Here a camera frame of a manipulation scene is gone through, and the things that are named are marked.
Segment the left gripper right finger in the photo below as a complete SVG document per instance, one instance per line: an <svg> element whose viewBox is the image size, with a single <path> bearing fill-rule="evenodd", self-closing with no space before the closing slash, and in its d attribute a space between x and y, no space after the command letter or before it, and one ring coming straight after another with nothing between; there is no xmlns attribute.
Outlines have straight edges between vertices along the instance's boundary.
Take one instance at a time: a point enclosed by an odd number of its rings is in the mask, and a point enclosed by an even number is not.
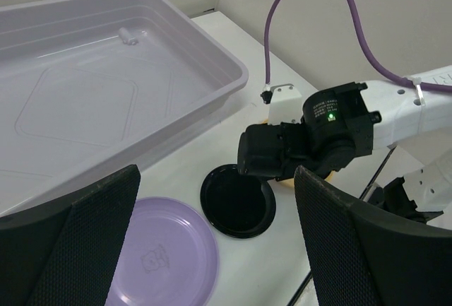
<svg viewBox="0 0 452 306"><path fill-rule="evenodd" d="M372 206L299 166L295 198L320 305L450 305L451 231Z"/></svg>

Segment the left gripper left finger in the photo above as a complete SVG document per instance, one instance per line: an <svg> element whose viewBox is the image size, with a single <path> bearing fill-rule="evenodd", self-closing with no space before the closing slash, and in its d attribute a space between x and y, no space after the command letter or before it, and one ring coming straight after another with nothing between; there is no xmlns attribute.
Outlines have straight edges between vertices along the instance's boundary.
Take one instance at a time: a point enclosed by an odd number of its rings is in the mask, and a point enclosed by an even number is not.
<svg viewBox="0 0 452 306"><path fill-rule="evenodd" d="M1 217L1 304L105 304L140 182L129 165Z"/></svg>

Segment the purple plastic plate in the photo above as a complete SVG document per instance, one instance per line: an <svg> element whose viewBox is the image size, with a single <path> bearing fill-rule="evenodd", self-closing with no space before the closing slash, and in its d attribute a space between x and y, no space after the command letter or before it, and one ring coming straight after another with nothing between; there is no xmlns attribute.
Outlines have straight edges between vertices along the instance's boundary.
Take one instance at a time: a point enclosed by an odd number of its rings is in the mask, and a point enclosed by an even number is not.
<svg viewBox="0 0 452 306"><path fill-rule="evenodd" d="M136 201L106 305L206 305L219 271L204 218L176 199Z"/></svg>

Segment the black plastic plate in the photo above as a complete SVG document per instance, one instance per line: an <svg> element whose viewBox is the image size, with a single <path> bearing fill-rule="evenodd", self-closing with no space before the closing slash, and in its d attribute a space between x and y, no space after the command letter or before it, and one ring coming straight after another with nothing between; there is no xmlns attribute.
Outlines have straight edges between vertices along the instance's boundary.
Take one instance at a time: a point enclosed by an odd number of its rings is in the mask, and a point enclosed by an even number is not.
<svg viewBox="0 0 452 306"><path fill-rule="evenodd" d="M235 164L210 171L200 190L201 208L219 232L237 239L257 237L274 221L276 200L269 183L240 175Z"/></svg>

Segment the orange plastic plate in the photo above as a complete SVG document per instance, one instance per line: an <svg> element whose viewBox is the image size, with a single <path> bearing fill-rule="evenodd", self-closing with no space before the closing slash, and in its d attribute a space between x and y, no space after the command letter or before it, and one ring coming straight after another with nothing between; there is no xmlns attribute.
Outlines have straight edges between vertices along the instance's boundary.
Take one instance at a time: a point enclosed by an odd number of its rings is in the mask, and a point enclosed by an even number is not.
<svg viewBox="0 0 452 306"><path fill-rule="evenodd" d="M261 142L258 156L263 176L275 179L286 187L294 186L295 170L300 165L329 180L332 172L325 169L312 150L312 142L305 123L281 123L272 125L265 119L260 123L263 131L258 133Z"/></svg>

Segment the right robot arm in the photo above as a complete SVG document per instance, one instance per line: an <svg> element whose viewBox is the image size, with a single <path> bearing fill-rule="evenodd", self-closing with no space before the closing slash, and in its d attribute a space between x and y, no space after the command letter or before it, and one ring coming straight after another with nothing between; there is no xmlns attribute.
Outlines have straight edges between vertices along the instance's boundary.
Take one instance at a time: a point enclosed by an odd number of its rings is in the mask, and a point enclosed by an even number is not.
<svg viewBox="0 0 452 306"><path fill-rule="evenodd" d="M268 121L239 140L242 175L288 180L299 166L320 177L353 159L451 125L451 68L409 77L407 88L366 81L304 97L292 85L266 86Z"/></svg>

